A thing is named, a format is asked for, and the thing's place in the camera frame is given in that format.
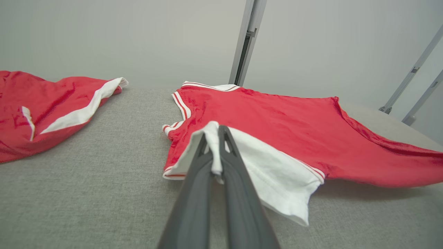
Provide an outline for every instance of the red jersey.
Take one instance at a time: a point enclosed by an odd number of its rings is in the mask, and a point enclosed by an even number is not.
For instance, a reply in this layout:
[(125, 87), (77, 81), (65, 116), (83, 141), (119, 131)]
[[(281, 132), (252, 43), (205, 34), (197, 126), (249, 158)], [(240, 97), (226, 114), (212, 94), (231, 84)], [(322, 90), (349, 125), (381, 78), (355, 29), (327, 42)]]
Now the red jersey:
[(443, 182), (443, 153), (373, 133), (340, 108), (338, 97), (288, 97), (195, 82), (172, 95), (184, 120), (163, 127), (172, 140), (164, 177), (184, 177), (203, 133), (214, 154), (213, 172), (220, 173), (217, 127), (226, 125), (264, 204), (302, 225), (309, 196), (325, 178), (381, 187)]
[(0, 71), (0, 163), (58, 145), (127, 85), (124, 78), (49, 82), (24, 72)]

